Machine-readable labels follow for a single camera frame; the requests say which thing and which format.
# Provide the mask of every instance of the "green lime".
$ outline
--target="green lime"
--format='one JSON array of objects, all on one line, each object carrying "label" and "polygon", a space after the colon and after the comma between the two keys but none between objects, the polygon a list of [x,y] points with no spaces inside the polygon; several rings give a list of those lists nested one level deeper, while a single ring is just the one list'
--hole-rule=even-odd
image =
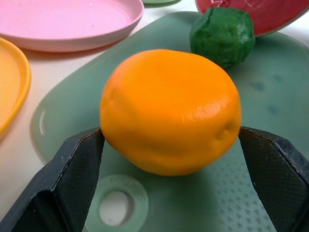
[{"label": "green lime", "polygon": [[194,22],[190,32],[191,52],[224,69],[243,62],[254,42],[249,14],[233,8],[209,8]]}]

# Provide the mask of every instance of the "orange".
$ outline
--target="orange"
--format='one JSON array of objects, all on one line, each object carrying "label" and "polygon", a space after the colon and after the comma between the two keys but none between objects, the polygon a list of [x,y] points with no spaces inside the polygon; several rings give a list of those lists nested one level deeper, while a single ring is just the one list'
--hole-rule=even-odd
[{"label": "orange", "polygon": [[195,54],[164,49],[137,53],[112,73],[102,93],[106,141],[139,168],[191,174],[235,142],[239,93],[228,74]]}]

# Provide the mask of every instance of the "red plate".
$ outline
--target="red plate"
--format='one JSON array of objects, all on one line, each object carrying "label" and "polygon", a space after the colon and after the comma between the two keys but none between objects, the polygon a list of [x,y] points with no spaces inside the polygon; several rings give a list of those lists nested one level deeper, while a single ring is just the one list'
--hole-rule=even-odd
[{"label": "red plate", "polygon": [[309,0],[196,0],[196,5],[200,13],[205,13],[210,7],[230,7],[248,12],[258,36],[292,23],[309,9]]}]

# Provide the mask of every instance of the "white table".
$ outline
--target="white table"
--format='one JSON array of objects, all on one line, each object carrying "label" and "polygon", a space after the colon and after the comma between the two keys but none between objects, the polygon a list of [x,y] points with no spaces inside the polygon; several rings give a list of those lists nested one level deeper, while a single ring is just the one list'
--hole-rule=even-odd
[{"label": "white table", "polygon": [[[197,11],[195,0],[181,0],[164,7],[145,9],[134,32],[156,19],[178,11]],[[281,30],[309,46],[309,13]],[[105,48],[72,54],[51,54],[23,50],[32,80],[28,97],[11,129],[0,141],[0,220],[36,172],[44,165],[31,137],[31,117],[41,99],[70,73],[103,53]]]}]

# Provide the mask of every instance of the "pink plate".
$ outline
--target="pink plate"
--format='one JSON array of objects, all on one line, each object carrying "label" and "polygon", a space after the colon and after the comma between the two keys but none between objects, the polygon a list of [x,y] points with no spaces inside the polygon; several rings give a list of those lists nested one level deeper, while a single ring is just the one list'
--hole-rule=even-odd
[{"label": "pink plate", "polygon": [[126,37],[143,12],[141,0],[1,0],[0,36],[31,50],[87,50]]},{"label": "pink plate", "polygon": [[196,0],[201,13],[210,7],[230,7],[249,13],[255,35],[277,31],[299,18],[309,9],[309,0]]}]

